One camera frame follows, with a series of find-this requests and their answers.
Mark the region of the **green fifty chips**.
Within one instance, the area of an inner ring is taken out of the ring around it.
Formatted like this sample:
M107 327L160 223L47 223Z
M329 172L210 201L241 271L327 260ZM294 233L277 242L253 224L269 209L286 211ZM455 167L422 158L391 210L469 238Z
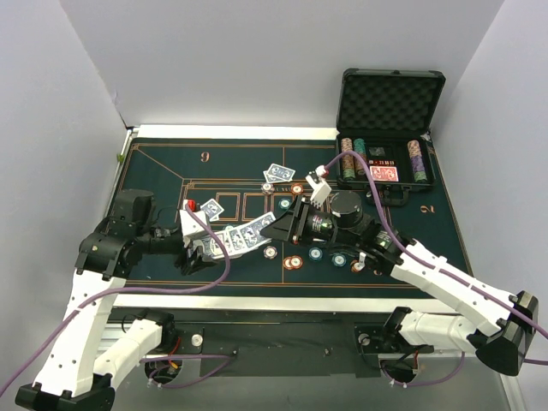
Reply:
M280 199L278 201L278 208L280 210L288 210L291 206L291 203L292 201L290 199L286 199L286 198Z

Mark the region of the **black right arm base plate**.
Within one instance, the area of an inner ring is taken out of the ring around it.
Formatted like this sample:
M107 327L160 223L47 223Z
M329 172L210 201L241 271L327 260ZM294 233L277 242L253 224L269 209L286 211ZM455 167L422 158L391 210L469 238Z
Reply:
M434 347L407 342L399 332L386 330L379 324L354 327L357 349L364 354L432 354Z

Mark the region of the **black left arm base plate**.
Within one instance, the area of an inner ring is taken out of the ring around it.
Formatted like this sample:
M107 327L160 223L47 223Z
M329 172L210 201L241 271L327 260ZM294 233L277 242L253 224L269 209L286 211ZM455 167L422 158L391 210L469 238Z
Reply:
M163 332L158 347L149 354L201 354L205 341L205 329L201 325L175 322L168 331Z

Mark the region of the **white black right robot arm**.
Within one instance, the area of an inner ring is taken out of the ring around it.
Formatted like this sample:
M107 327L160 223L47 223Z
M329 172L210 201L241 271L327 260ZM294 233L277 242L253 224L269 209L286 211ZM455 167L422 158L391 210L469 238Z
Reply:
M352 191L334 194L328 212L299 195L261 235L353 256L354 269L368 269L415 286L455 311L422 313L397 307L384 324L386 349L440 348L472 353L492 370L515 376L536 333L539 301L527 291L493 288L450 265L415 239L389 233L363 210Z

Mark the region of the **blue backed card deck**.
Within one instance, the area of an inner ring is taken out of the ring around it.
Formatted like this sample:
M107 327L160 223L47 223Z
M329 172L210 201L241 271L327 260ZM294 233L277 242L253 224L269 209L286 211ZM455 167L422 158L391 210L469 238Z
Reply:
M216 232L217 237L223 241L230 257L240 256L253 251L271 241L270 238L260 234L260 231L273 223L273 212L256 217L253 221L244 223L232 229Z

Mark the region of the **red five chips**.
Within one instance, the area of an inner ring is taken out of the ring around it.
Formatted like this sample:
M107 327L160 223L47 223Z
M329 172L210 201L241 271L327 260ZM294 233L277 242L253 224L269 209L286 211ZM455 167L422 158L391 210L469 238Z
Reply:
M303 193L304 188L300 183L295 183L291 185L290 191L294 195L300 195Z

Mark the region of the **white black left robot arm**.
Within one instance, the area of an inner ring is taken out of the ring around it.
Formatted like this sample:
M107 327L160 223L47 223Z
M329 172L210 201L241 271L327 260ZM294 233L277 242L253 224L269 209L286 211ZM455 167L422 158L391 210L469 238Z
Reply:
M173 355L180 345L172 314L143 309L103 354L98 346L117 296L131 294L129 274L145 255L173 255L183 273L197 271L195 240L211 235L202 205L186 200L174 228L156 223L153 193L122 190L110 213L79 246L62 323L31 355L49 355L15 404L26 410L110 410L116 389L148 354Z

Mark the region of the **red five chips seat three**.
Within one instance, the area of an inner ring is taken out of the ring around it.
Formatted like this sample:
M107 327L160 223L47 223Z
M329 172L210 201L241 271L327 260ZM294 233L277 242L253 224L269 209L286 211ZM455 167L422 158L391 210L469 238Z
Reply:
M352 263L351 265L352 272L358 273L358 272L361 272L362 270L363 270L363 266L359 262L355 261Z

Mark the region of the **blue card seat five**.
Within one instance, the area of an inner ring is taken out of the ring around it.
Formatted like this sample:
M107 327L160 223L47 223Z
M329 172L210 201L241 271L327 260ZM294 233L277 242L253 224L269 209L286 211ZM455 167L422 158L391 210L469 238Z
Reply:
M214 199L209 199L202 204L201 210L208 216L210 221L217 221L224 212L224 208Z

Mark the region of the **blue card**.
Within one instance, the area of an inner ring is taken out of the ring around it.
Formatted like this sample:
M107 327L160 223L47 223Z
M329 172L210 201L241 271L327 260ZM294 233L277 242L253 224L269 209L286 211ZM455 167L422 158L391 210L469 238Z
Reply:
M279 165L279 175L281 176L281 179L278 180L280 182L291 182L293 180L293 176L295 174L295 170L284 167Z
M279 175L279 166L272 163L270 167L264 171L265 178L269 181L278 181L281 179Z

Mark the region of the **red five chip stack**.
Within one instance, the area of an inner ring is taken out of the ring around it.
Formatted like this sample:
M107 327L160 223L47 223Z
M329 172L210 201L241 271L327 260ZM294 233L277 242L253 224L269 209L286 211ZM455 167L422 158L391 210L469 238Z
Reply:
M283 266L286 270L299 270L303 266L303 259L298 255L286 257Z

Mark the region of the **blue playing card box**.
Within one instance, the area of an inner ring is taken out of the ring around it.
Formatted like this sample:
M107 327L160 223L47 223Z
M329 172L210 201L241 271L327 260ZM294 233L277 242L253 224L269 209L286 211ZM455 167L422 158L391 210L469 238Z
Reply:
M222 248L218 245L218 243L211 238L210 236L205 237L201 240L203 245L203 254L211 258L213 260L215 259L223 259L224 253Z

